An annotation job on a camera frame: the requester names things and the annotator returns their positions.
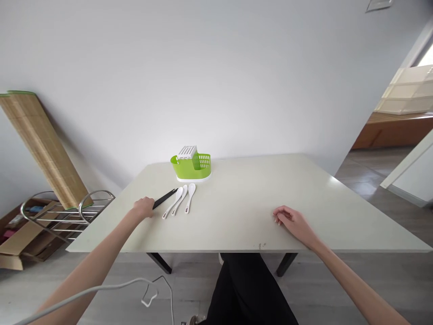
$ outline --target cardboard box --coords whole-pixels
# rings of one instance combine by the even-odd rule
[[[37,214],[40,215],[49,208],[59,204],[56,201],[31,199],[28,206],[39,205],[45,206],[44,209]],[[13,209],[2,219],[0,219],[0,235],[7,230],[6,225],[20,213],[20,206]],[[63,211],[62,206],[55,206],[52,211]],[[48,213],[43,219],[55,219],[59,214]],[[49,225],[49,221],[40,221],[44,226]],[[76,228],[75,224],[61,224],[58,228]],[[62,232],[61,235],[65,238],[69,232]],[[0,268],[23,270],[23,259],[33,260],[37,262],[45,261],[52,253],[64,244],[64,241],[46,232],[39,225],[27,221],[13,236],[0,245]]]

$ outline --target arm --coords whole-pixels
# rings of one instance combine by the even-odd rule
[[[42,311],[76,293],[101,285],[128,237],[145,218],[152,217],[154,200],[138,200],[117,227],[75,268],[65,281],[39,308]],[[96,293],[90,293],[33,322],[42,324],[76,324]]]
[[[370,325],[409,324],[403,316],[320,241],[300,212],[281,206],[275,209],[274,218],[275,222],[283,223],[297,239],[319,256]]]

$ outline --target forearm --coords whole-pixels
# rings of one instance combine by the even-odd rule
[[[312,250],[325,263],[370,325],[409,323],[323,243]]]
[[[77,266],[39,308],[42,311],[70,296],[104,282],[122,246],[140,220],[127,214],[117,227]],[[81,297],[32,324],[76,324],[96,293]]]

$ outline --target person's left hand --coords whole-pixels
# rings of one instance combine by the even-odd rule
[[[154,203],[154,199],[145,196],[144,198],[135,201],[134,207],[129,211],[129,214],[138,218],[140,221],[143,221],[145,218],[151,218],[153,217],[152,209]]]

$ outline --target ceramic spoon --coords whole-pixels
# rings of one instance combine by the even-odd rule
[[[179,207],[179,205],[182,203],[182,201],[184,200],[184,198],[186,197],[186,195],[188,194],[188,185],[184,185],[183,186],[183,192],[182,192],[182,197],[180,198],[180,200],[177,202],[177,204],[175,205],[175,208],[173,209],[173,212],[171,213],[171,215],[176,215],[176,211],[177,208]]]
[[[186,208],[185,208],[186,214],[189,213],[189,205],[191,204],[191,199],[193,198],[194,192],[195,192],[195,184],[191,183],[188,186],[189,200],[188,200],[188,203],[186,204]]]
[[[176,198],[172,205],[167,209],[166,212],[164,212],[164,215],[162,216],[163,219],[167,218],[167,215],[170,213],[171,209],[174,207],[174,205],[179,201],[179,199],[182,197],[182,192],[184,191],[183,187],[179,187],[176,191]]]

